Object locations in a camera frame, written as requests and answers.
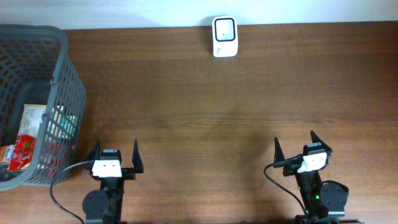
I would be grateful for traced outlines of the yellow wet wipes pack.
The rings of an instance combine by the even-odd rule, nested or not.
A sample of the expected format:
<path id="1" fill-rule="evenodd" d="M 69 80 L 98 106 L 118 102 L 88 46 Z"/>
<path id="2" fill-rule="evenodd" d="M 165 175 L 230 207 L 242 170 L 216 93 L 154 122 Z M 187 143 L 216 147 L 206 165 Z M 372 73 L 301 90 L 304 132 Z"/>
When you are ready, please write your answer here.
<path id="1" fill-rule="evenodd" d="M 24 104 L 17 135 L 28 135 L 36 138 L 45 110 L 45 105 Z M 52 108 L 51 120 L 47 125 L 47 131 L 57 138 L 70 139 L 75 135 L 78 118 L 75 115 L 66 115 L 64 111 L 65 109 L 62 105 Z"/>

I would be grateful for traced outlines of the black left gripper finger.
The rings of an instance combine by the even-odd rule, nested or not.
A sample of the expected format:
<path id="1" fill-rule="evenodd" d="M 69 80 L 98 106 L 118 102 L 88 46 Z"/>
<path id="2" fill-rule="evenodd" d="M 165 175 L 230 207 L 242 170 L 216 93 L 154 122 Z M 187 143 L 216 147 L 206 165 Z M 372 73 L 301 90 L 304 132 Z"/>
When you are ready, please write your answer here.
<path id="1" fill-rule="evenodd" d="M 87 161 L 95 161 L 100 159 L 100 154 L 101 154 L 101 147 L 100 147 L 100 141 L 97 140 L 93 149 L 89 152 L 89 154 L 86 157 Z"/>
<path id="2" fill-rule="evenodd" d="M 141 155 L 139 153 L 139 146 L 137 139 L 134 141 L 132 164 L 134 166 L 134 172 L 136 174 L 142 174 L 144 172 L 144 165 L 142 163 Z"/>

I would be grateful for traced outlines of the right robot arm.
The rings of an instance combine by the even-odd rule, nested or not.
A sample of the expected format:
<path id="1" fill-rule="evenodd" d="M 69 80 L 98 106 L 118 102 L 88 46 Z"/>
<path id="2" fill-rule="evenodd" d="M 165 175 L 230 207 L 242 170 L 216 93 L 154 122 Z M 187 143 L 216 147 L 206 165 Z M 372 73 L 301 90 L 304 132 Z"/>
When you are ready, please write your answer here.
<path id="1" fill-rule="evenodd" d="M 279 140 L 274 139 L 275 152 L 271 166 L 282 168 L 285 177 L 294 176 L 297 181 L 303 209 L 296 215 L 294 223 L 357 223 L 357 220 L 340 220 L 345 216 L 349 188 L 334 180 L 323 181 L 319 172 L 325 169 L 333 152 L 314 131 L 310 132 L 312 142 L 303 147 L 301 154 L 286 158 Z"/>

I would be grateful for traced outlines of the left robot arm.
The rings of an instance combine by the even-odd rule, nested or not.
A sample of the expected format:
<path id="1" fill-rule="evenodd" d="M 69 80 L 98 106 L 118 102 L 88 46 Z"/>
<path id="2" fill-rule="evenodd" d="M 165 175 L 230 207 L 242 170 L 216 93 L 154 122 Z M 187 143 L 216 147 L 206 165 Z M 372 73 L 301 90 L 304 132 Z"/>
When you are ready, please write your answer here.
<path id="1" fill-rule="evenodd" d="M 90 176 L 100 183 L 97 190 L 89 192 L 82 202 L 86 223 L 124 223 L 122 220 L 124 183 L 135 180 L 137 174 L 144 172 L 144 165 L 139 153 L 138 142 L 132 149 L 132 167 L 122 166 L 121 151 L 100 148 L 96 142 L 86 157 Z"/>

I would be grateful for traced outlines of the red snack bag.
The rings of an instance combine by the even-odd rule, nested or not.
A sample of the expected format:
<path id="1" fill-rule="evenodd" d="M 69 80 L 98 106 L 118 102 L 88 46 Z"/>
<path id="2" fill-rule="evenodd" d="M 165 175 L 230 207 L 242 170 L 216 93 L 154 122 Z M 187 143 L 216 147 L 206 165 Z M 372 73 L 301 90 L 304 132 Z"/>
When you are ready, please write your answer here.
<path id="1" fill-rule="evenodd" d="M 30 164 L 34 155 L 36 141 L 36 137 L 27 134 L 17 137 L 9 165 L 10 171 L 25 169 Z"/>

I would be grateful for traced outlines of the orange tissue pack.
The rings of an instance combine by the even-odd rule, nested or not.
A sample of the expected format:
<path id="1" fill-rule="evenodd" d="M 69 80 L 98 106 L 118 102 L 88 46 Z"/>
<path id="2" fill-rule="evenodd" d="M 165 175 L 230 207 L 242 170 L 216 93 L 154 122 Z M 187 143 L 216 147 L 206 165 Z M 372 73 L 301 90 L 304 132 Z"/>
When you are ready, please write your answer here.
<path id="1" fill-rule="evenodd" d="M 15 145 L 1 146 L 0 163 L 1 165 L 9 165 L 14 154 Z"/>

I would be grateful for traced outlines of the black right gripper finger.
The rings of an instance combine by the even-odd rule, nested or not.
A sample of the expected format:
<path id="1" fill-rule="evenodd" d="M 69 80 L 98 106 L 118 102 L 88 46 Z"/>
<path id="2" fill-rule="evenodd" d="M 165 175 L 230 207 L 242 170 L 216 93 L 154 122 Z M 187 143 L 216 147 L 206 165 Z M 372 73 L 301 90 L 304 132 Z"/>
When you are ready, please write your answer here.
<path id="1" fill-rule="evenodd" d="M 312 143 L 317 143 L 317 142 L 319 142 L 319 143 L 322 145 L 322 147 L 323 147 L 324 149 L 329 149 L 329 148 L 330 148 L 326 143 L 324 143 L 324 142 L 318 137 L 318 135 L 314 132 L 314 130 L 311 130 L 311 131 L 310 131 L 310 135 L 311 135 Z"/>
<path id="2" fill-rule="evenodd" d="M 282 148 L 280 142 L 277 137 L 274 138 L 274 163 L 280 164 L 285 161 L 284 153 L 282 152 Z"/>

